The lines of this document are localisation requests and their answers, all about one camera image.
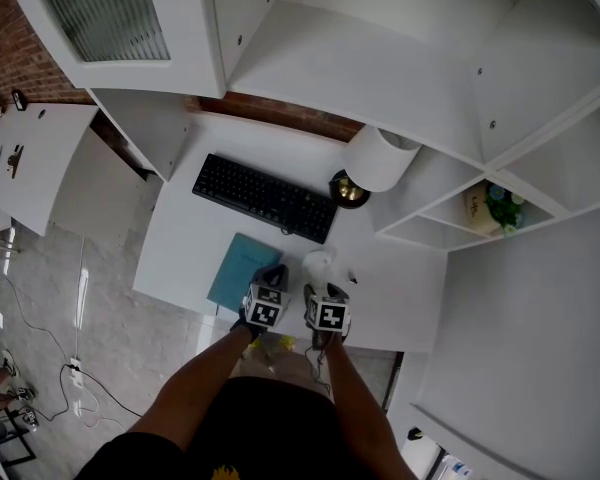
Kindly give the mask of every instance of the white cabinet door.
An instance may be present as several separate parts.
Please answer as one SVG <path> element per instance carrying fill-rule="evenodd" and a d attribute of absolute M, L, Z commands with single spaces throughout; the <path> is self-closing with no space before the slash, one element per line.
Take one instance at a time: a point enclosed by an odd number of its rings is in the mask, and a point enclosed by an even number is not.
<path fill-rule="evenodd" d="M 213 0 L 18 0 L 76 87 L 222 97 Z"/>

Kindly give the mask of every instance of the white table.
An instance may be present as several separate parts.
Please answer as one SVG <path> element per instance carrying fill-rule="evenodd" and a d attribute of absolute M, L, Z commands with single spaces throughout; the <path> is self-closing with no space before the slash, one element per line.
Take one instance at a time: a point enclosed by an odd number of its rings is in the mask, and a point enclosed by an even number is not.
<path fill-rule="evenodd" d="M 0 118 L 0 208 L 44 236 L 49 223 L 121 245 L 140 178 L 89 125 L 94 105 L 13 105 Z M 24 147 L 15 178 L 7 159 Z"/>
<path fill-rule="evenodd" d="M 177 306 L 215 315 L 209 288 L 238 232 L 284 252 L 292 301 L 277 332 L 308 337 L 300 264 L 327 247 L 336 252 L 334 282 L 351 298 L 348 344 L 387 350 L 430 351 L 441 304 L 446 254 L 376 237 L 368 208 L 339 209 L 325 246 L 260 222 L 191 193 L 208 153 L 328 193 L 342 168 L 343 144 L 265 123 L 198 114 L 173 176 L 158 198 L 136 272 L 134 289 Z M 358 284 L 347 282 L 351 270 Z M 221 317 L 237 315 L 221 310 Z"/>

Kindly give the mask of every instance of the blue notebook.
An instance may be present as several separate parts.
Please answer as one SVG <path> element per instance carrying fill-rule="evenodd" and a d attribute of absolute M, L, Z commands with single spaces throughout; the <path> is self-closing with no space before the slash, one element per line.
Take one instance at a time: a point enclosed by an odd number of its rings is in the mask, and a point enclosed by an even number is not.
<path fill-rule="evenodd" d="M 253 274 L 259 268 L 277 265 L 281 257 L 282 253 L 277 249 L 236 233 L 207 299 L 237 313 Z"/>

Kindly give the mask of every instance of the brick wall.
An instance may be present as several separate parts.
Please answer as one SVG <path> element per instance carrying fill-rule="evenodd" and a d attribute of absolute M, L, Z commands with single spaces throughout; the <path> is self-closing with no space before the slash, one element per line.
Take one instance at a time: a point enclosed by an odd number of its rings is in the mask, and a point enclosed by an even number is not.
<path fill-rule="evenodd" d="M 313 108 L 284 101 L 228 92 L 224 99 L 189 96 L 189 110 L 206 110 L 256 121 L 278 124 L 324 137 L 349 142 L 364 126 L 363 123 Z"/>
<path fill-rule="evenodd" d="M 16 0 L 0 0 L 0 102 L 20 89 L 30 102 L 93 103 L 75 89 L 42 45 Z"/>

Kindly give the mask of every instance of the small plant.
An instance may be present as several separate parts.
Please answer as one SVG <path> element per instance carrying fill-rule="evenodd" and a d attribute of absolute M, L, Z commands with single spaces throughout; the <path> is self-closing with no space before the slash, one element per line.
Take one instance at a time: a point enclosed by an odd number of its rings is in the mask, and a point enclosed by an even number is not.
<path fill-rule="evenodd" d="M 513 235 L 517 229 L 522 227 L 522 208 L 524 199 L 495 183 L 487 186 L 487 206 L 493 219 L 500 224 L 502 232 Z"/>

